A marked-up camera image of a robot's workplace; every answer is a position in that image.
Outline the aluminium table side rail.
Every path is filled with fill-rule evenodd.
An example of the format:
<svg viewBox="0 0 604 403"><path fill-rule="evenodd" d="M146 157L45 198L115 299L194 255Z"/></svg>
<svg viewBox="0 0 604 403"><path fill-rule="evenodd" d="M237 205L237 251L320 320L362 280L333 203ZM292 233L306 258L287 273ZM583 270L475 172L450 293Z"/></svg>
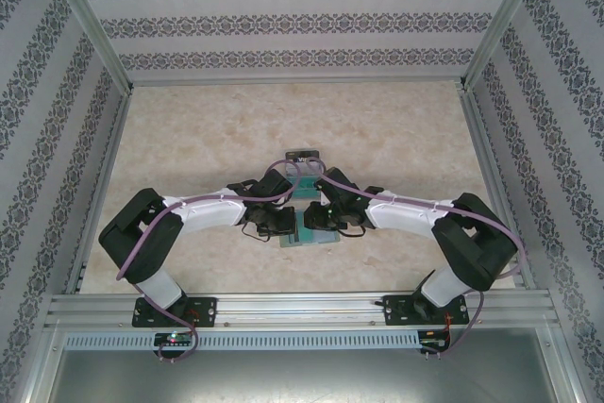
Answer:
<svg viewBox="0 0 604 403"><path fill-rule="evenodd" d="M506 183L501 175L493 136L483 122L475 96L464 88L458 89L458 95L493 211L518 237L523 246L526 246L522 238L522 230L518 228L513 213L513 204L509 201Z"/></svg>
<svg viewBox="0 0 604 403"><path fill-rule="evenodd" d="M62 289L60 290L62 294L77 294L81 287L81 276L85 272L95 242L95 233L106 198L112 168L125 127L132 92L133 88L129 88L121 96L119 105L112 117L109 133L101 156L102 159L92 187L90 203L87 207L83 225L75 243L73 259L70 262L67 276L64 280Z"/></svg>

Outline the grey-green plate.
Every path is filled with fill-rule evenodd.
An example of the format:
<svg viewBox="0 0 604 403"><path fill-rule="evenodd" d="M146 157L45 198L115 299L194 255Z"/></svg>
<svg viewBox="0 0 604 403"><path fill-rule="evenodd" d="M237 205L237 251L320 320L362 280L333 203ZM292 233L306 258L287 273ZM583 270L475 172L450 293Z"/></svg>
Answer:
<svg viewBox="0 0 604 403"><path fill-rule="evenodd" d="M300 228L304 226L304 221L303 220L297 220L296 221L296 231ZM297 246L310 246L310 245L319 245L319 244L326 244L326 243L299 243L297 241L296 238L296 232L294 235L287 235L287 236L282 236L279 238L279 244L281 247L286 248L286 247L297 247Z"/></svg>

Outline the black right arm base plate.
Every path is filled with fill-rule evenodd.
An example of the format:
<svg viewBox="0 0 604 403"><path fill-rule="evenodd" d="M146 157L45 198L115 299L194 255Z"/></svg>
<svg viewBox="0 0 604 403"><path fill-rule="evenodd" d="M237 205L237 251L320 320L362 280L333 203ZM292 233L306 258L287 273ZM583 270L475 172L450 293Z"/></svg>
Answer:
<svg viewBox="0 0 604 403"><path fill-rule="evenodd" d="M376 304L383 308L387 326L465 326L470 321L463 295L443 307L434 306L424 297L406 294L386 294Z"/></svg>

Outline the grey sheet metal tray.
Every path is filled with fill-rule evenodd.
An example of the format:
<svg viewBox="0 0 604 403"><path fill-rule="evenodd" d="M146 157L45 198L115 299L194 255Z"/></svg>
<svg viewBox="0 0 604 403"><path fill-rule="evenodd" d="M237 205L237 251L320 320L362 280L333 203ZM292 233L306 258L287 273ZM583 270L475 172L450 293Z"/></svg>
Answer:
<svg viewBox="0 0 604 403"><path fill-rule="evenodd" d="M396 350L220 351L164 364L144 352L69 351L51 403L557 403L523 367Z"/></svg>

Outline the aluminium frame post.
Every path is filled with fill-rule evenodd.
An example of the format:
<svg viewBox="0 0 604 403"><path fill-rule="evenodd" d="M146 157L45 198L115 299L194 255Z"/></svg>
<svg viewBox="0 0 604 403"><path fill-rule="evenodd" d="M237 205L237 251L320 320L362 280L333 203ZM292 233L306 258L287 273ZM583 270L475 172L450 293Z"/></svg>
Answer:
<svg viewBox="0 0 604 403"><path fill-rule="evenodd" d="M464 76L461 77L460 82L457 84L459 94L468 92L476 85L484 67L492 57L492 54L499 44L499 40L509 26L521 3L522 0L502 0L493 20L487 27L485 35L480 41Z"/></svg>
<svg viewBox="0 0 604 403"><path fill-rule="evenodd" d="M67 2L120 92L130 94L132 82L89 0L67 0Z"/></svg>

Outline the teal card with number print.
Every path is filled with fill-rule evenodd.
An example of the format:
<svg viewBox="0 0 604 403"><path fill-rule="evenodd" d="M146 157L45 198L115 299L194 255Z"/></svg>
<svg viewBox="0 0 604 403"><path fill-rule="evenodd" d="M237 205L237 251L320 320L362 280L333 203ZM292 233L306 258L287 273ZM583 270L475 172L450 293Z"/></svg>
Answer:
<svg viewBox="0 0 604 403"><path fill-rule="evenodd" d="M320 196L315 187L317 176L302 176L297 187L293 192L293 198L296 199L315 199Z"/></svg>

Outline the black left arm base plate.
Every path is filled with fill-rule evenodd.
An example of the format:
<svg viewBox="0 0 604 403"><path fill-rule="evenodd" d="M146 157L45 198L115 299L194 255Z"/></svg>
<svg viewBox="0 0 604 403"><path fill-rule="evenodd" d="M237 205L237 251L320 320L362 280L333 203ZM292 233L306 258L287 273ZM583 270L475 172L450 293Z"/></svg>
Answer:
<svg viewBox="0 0 604 403"><path fill-rule="evenodd" d="M167 310L194 327L214 327L217 299L184 295ZM154 309L143 297L136 299L131 325L133 327L181 327L178 321Z"/></svg>

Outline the aluminium lower frame beam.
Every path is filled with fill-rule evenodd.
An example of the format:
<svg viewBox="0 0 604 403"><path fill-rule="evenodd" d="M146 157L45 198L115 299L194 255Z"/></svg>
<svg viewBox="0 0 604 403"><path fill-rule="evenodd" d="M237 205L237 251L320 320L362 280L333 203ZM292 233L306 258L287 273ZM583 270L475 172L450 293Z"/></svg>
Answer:
<svg viewBox="0 0 604 403"><path fill-rule="evenodd" d="M560 327L535 329L557 403L588 403Z"/></svg>
<svg viewBox="0 0 604 403"><path fill-rule="evenodd" d="M42 331L33 362L17 403L49 403L65 345L65 334L58 328Z"/></svg>

